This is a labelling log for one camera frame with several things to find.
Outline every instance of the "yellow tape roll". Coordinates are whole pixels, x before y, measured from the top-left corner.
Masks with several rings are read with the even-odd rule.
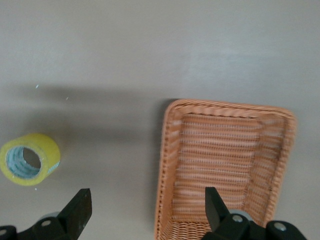
[[[25,150],[38,156],[39,166],[25,160]],[[24,186],[41,183],[60,163],[55,141],[41,133],[28,134],[7,142],[0,150],[0,168],[12,182]]]

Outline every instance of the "screw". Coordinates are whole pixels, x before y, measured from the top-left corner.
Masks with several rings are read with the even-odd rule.
[[[274,227],[280,231],[285,231],[287,230],[286,226],[283,225],[281,222],[276,222],[274,223]]]
[[[232,219],[233,219],[233,221],[235,221],[237,223],[242,223],[243,222],[242,217],[239,216],[239,215],[233,215]]]

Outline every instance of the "tape roll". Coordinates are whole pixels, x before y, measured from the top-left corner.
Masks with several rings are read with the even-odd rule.
[[[36,159],[26,159],[26,153],[33,154]],[[12,182],[32,186],[41,183],[58,167],[60,157],[59,147],[52,138],[32,133],[2,146],[0,168]]]

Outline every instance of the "orange basket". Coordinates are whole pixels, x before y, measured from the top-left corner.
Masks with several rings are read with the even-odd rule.
[[[273,219],[296,132],[280,107],[181,99],[166,110],[155,212],[156,240],[210,231],[205,187],[265,227]]]

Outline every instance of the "metal bolt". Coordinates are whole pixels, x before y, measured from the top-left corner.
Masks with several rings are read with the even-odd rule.
[[[280,231],[285,231],[287,230],[286,226],[283,225],[281,222],[276,222],[274,223],[274,227]]]
[[[0,236],[3,236],[7,233],[7,230],[6,229],[2,229],[0,230]]]
[[[233,219],[233,221],[235,221],[237,223],[242,223],[243,222],[242,217],[239,216],[239,215],[233,215],[232,219]]]
[[[42,227],[46,227],[46,226],[48,226],[48,225],[50,225],[51,224],[51,220],[45,220],[45,221],[43,221],[42,223],[41,223],[41,226]]]

